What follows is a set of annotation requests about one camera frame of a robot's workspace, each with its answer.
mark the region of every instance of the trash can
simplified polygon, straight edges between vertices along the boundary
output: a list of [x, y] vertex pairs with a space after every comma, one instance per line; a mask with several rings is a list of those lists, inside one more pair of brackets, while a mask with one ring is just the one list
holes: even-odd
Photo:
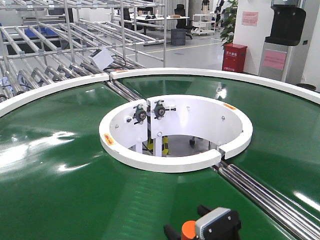
[[186, 45], [186, 29], [171, 29], [171, 45]]
[[247, 46], [228, 43], [224, 45], [222, 70], [243, 73]]
[[311, 84], [307, 84], [307, 83], [298, 83], [296, 84], [296, 86], [300, 87], [300, 88], [304, 88], [304, 89], [308, 89], [310, 91], [316, 91], [316, 86], [313, 86]]

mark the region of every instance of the circular conveyor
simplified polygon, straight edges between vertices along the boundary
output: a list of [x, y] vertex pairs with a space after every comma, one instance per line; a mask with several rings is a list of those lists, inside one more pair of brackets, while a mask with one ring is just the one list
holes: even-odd
[[[319, 224], [318, 93], [199, 69], [111, 77], [144, 98], [195, 95], [241, 109], [253, 124], [251, 143], [227, 163]], [[112, 158], [100, 144], [99, 123], [127, 100], [106, 86], [107, 75], [81, 79], [0, 103], [1, 240], [165, 240], [163, 225], [179, 229], [196, 220], [200, 204], [237, 210], [241, 239], [295, 239], [211, 168], [168, 174]]]

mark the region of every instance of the fire extinguisher box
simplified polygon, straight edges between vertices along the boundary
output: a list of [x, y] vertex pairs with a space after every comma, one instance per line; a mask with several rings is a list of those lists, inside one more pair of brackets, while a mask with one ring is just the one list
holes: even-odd
[[222, 70], [236, 73], [244, 72], [247, 46], [228, 43], [224, 45]]

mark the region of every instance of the bolt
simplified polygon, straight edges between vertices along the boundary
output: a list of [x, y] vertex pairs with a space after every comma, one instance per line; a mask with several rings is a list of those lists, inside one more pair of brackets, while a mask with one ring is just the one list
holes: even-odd
[[159, 115], [164, 115], [165, 112], [166, 112], [166, 110], [164, 110], [163, 108], [160, 108], [160, 109], [158, 110], [158, 114], [159, 114]]
[[141, 120], [145, 120], [146, 117], [147, 117], [147, 115], [145, 114], [145, 112], [141, 112], [141, 113], [139, 114], [139, 117], [140, 117]]

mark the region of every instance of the green plant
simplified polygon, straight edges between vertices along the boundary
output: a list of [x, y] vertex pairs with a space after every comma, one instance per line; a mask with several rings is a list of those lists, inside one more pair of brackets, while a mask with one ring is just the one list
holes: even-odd
[[238, 0], [228, 0], [228, 3], [231, 4], [225, 9], [225, 13], [228, 14], [228, 17], [223, 22], [223, 30], [220, 34], [222, 41], [225, 41], [223, 45], [230, 44], [234, 41], [236, 27]]

